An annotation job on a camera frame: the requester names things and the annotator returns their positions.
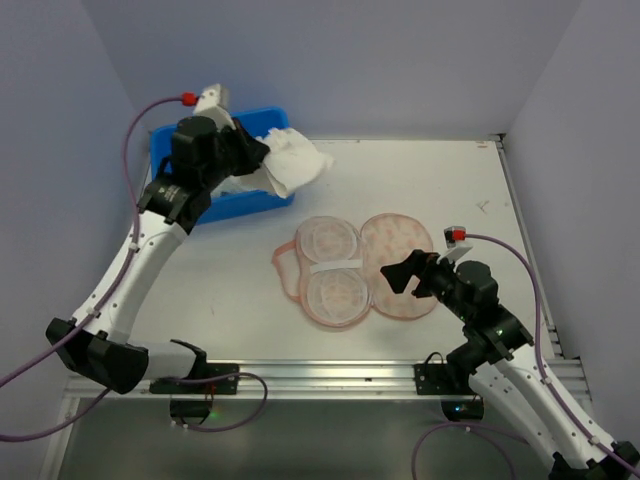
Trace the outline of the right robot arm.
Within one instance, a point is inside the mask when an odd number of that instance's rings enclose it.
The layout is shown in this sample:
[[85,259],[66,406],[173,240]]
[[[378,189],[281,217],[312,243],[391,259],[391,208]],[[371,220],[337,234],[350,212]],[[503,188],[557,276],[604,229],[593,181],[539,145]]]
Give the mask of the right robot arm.
[[533,336],[499,301],[490,268],[477,261],[454,264],[436,253],[413,251],[384,266],[382,275],[400,294],[433,297],[463,323],[465,343],[444,362],[416,372],[469,389],[498,407],[518,434],[550,464],[552,479],[627,479],[638,475],[639,452],[616,441],[576,402],[536,350]]

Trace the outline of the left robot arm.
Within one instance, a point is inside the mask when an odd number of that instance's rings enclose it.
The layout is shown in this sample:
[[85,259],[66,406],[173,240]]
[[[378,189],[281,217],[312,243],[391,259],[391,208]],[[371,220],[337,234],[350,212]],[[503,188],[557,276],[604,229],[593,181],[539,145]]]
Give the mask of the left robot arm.
[[255,172],[268,152],[236,118],[225,126],[204,116],[177,124],[116,258],[73,317],[47,327],[69,370],[119,394],[143,380],[203,383],[204,350],[180,340],[133,344],[131,332],[162,268],[209,209],[212,191],[231,176]]

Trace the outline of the white bra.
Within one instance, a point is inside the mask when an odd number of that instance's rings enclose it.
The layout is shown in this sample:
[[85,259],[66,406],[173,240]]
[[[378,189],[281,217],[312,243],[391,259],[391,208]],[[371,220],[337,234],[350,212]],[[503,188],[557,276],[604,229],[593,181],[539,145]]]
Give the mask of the white bra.
[[255,188],[287,198],[318,180],[334,165],[334,158],[293,128],[272,128],[257,140],[269,148],[256,171]]

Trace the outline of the floral mesh laundry bag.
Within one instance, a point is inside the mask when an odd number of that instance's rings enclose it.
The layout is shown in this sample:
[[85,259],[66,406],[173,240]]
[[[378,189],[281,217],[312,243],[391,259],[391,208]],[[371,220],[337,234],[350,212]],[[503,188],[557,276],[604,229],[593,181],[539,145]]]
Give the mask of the floral mesh laundry bag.
[[395,294],[380,269],[404,260],[413,250],[431,250],[428,230],[418,220],[384,213],[361,228],[333,216],[311,217],[294,238],[278,247],[272,265],[284,293],[315,323],[346,329],[370,311],[395,320],[428,315],[436,301]]

